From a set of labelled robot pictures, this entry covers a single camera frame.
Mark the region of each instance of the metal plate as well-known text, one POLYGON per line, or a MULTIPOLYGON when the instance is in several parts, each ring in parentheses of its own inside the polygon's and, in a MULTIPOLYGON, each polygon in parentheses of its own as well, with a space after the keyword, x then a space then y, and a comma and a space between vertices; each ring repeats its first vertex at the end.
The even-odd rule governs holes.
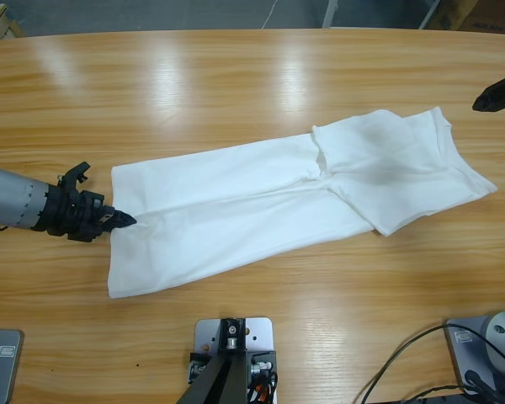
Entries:
POLYGON ((21 331, 0 330, 0 404, 11 399, 22 342, 21 331))
MULTIPOLYGON (((197 354, 213 355, 219 346, 221 319, 200 320, 194 329, 194 351, 197 354)), ((245 337, 247 351, 273 351, 273 324, 267 317, 245 319, 249 334, 245 337)))

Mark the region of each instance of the cloth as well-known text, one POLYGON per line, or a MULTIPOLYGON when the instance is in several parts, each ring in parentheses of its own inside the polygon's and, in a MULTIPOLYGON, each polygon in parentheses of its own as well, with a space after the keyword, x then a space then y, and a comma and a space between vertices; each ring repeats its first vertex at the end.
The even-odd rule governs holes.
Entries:
POLYGON ((109 295, 141 295, 377 229, 388 236, 496 191, 456 150, 439 108, 112 169, 109 295))

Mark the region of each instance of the black metal bracket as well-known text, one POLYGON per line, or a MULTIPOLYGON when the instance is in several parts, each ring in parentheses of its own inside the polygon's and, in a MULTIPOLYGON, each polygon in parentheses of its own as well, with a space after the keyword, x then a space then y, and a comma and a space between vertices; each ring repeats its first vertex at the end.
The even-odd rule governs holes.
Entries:
POLYGON ((255 377, 264 380, 268 380, 271 375, 276 377, 276 353, 248 352, 245 344, 246 330, 244 318, 221 319, 217 354, 209 356, 191 353, 191 385, 176 404, 246 404, 251 402, 252 395, 247 395, 247 390, 251 393, 250 388, 260 386, 255 377), (273 368, 256 369, 256 375, 253 376, 251 367, 258 366, 259 362, 269 362, 273 364, 273 368))

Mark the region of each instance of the black object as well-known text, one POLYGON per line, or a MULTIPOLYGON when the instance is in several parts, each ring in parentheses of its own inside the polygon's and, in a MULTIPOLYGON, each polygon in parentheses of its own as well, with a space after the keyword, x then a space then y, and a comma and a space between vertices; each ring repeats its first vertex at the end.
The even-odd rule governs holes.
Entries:
POLYGON ((505 78, 486 88, 473 103, 474 111, 497 112, 505 109, 505 78))
POLYGON ((32 227, 52 236, 67 233, 69 240, 91 242, 103 231, 134 225, 136 220, 124 212, 104 204, 104 196, 90 191, 77 191, 77 181, 88 179, 84 173, 90 168, 82 162, 59 177, 58 185, 50 185, 45 208, 40 219, 32 227))
POLYGON ((276 353, 248 352, 244 318, 221 319, 215 356, 191 353, 191 385, 176 404, 272 404, 277 387, 276 353), (270 362, 272 369, 253 375, 252 364, 270 362))
MULTIPOLYGON (((408 340, 406 343, 403 343, 390 357, 389 359, 387 359, 387 362, 385 362, 385 364, 381 367, 380 371, 374 376, 373 380, 371 381, 370 383, 370 386, 369 388, 367 389, 367 391, 364 393, 364 396, 363 396, 363 399, 361 400, 361 404, 365 404, 367 399, 369 398, 370 396, 370 393, 372 393, 372 390, 376 387, 376 385, 378 384, 378 382, 380 381, 381 379, 381 376, 383 376, 383 374, 387 371, 387 369, 389 368, 389 366, 395 361, 396 358, 398 358, 398 356, 406 349, 408 348, 410 345, 412 345, 413 343, 415 343, 416 341, 418 341, 419 339, 421 339, 422 337, 425 337, 426 335, 428 335, 429 333, 431 332, 434 332, 434 331, 438 331, 438 330, 445 330, 449 327, 454 327, 454 328, 460 328, 462 330, 466 330, 467 332, 471 332, 473 335, 475 335, 476 337, 478 337, 481 341, 483 341, 486 345, 488 345, 490 348, 492 348, 499 356, 501 356, 504 360, 505 360, 505 354, 503 352, 501 352, 493 343, 491 343, 490 341, 488 341, 488 339, 486 339, 484 336, 482 336, 480 333, 478 333, 477 331, 475 330, 472 330, 471 328, 468 328, 466 326, 461 326, 460 324, 454 324, 454 323, 446 323, 446 324, 441 324, 439 326, 436 326, 436 327, 432 327, 432 328, 429 328, 427 331, 423 331, 421 332, 420 334, 418 334, 416 337, 413 337, 411 338, 410 340, 408 340)), ((443 388, 452 388, 452 386, 442 386, 442 387, 437 387, 437 388, 434 388, 434 389, 437 389, 437 390, 442 390, 443 388)), ((423 393, 420 393, 419 395, 417 396, 420 396, 422 394, 425 394, 425 393, 429 393, 429 392, 432 392, 434 391, 434 389, 432 389, 431 391, 424 391, 423 393)), ((418 399, 418 397, 415 396, 413 397, 412 399, 413 400, 416 400, 418 399)))

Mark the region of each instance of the table surface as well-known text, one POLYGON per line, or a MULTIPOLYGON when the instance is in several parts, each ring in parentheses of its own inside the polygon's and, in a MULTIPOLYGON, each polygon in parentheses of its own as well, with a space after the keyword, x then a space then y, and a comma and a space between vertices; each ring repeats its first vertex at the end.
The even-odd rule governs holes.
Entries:
MULTIPOLYGON (((505 310, 505 35, 383 29, 174 31, 0 41, 0 168, 54 183, 114 165, 306 133, 375 109, 439 105, 461 155, 499 187, 474 203, 288 252, 152 295, 107 296, 109 237, 0 233, 0 328, 25 340, 13 402, 174 402, 194 324, 268 316, 279 402, 351 402, 400 342, 505 310)), ((443 333, 404 353, 371 401, 455 382, 443 333)))

